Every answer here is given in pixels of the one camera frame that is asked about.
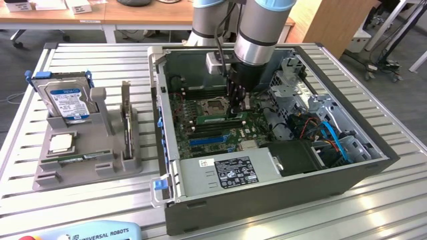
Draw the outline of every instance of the desk leg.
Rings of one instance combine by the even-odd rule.
[[[114,44],[116,43],[116,35],[114,35],[114,30],[116,30],[116,25],[112,24],[104,24],[101,26],[101,29],[105,34],[105,40],[108,44]]]
[[[372,37],[371,41],[368,42],[367,46],[365,46],[365,50],[371,51],[373,48],[373,45],[376,44],[376,42],[380,40],[380,37],[383,36],[389,24],[392,24],[397,14],[400,13],[403,7],[407,5],[407,0],[400,0],[399,5],[395,7],[392,13],[389,14],[389,17],[387,18],[385,22],[383,23],[383,25],[380,26],[375,36]]]
[[[425,62],[427,60],[427,51],[424,52],[424,54],[420,56],[420,58],[416,60],[416,62],[413,63],[413,65],[409,67],[409,71],[412,73],[416,72],[416,70],[419,69],[420,65]]]
[[[291,31],[291,26],[284,25],[281,33],[280,33],[277,44],[284,44],[285,43],[289,31]]]

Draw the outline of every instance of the gray parts holder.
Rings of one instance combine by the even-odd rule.
[[[121,88],[124,98],[129,97],[128,89]],[[98,112],[89,115],[90,121],[66,124],[61,117],[46,117],[48,127],[32,185],[34,191],[94,183],[142,170],[137,111],[129,108],[130,125],[125,127],[125,114],[121,113],[125,108],[108,111],[105,96],[102,87],[90,89],[89,97],[98,108]],[[64,135],[68,138],[70,135],[70,145],[66,149],[52,150],[52,138]],[[129,144],[125,138],[129,136],[132,158],[125,159],[125,144]]]

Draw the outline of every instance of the green circuit board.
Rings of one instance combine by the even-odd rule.
[[[244,150],[241,142],[251,141],[256,146],[269,142],[268,122],[264,114],[256,110],[244,111],[233,118],[227,118],[228,100],[225,98],[185,100],[177,94],[169,96],[173,114],[175,135],[180,159],[205,157]],[[220,129],[224,124],[240,124],[239,127]],[[197,132],[197,127],[213,125],[207,132]],[[224,138],[223,142],[192,145],[193,139],[209,139],[211,133],[219,133],[212,138]]]

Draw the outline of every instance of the aluminum extrusion table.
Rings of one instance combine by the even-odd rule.
[[[33,192],[33,174],[48,123],[45,106],[28,88],[0,151],[0,238],[14,240],[37,231],[93,220],[134,222],[144,238],[156,240],[425,237],[425,146],[329,52],[315,44],[300,46],[400,155],[400,160],[384,172],[363,180],[343,195],[168,236],[164,210],[152,208],[149,202],[149,179],[158,175],[158,163],[146,44],[58,44],[56,49],[42,50],[34,71],[57,73],[89,69],[94,85],[106,87],[109,109],[117,108],[121,101],[121,81],[132,84],[142,172],[120,180]],[[307,79],[316,81],[309,72]],[[324,91],[319,83],[313,88]]]

